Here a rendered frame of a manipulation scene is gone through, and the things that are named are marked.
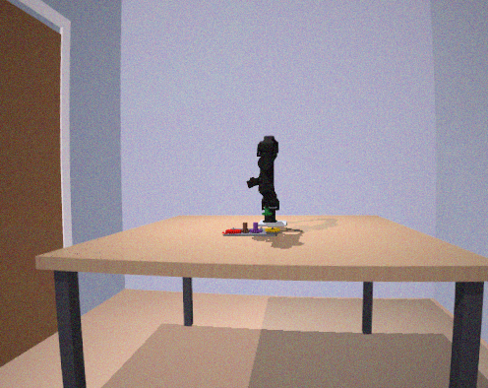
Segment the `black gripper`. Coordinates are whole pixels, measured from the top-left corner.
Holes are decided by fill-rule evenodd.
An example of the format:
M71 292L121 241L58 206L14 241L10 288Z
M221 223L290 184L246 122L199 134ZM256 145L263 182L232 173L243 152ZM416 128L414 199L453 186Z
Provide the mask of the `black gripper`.
M264 197L264 202L267 209L275 192L274 172L270 170L260 171L260 176L262 176L263 184L261 184L258 188Z

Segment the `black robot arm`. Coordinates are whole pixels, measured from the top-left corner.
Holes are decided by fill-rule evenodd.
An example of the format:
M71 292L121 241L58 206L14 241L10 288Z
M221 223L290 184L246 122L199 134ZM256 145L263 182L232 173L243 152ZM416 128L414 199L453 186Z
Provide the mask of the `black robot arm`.
M278 153L278 141L275 139L275 136L264 136L264 141L260 141L257 148L257 157L260 157L258 160L258 166L260 171L273 171L275 174L275 158L277 157ZM251 177L250 180L246 181L248 188L252 188L256 185L263 184L262 176L257 178ZM264 197L262 198L262 210L265 210L265 202ZM276 198L276 193L270 202L270 213L269 216L265 216L264 223L275 223L277 220L275 219L275 210L279 210L279 201Z

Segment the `purple gear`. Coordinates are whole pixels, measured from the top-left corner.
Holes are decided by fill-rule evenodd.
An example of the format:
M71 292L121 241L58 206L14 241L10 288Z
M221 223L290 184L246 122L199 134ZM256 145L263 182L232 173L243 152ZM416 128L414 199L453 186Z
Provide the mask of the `purple gear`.
M258 223L253 223L253 229L250 229L250 232L262 232L261 229L258 229Z

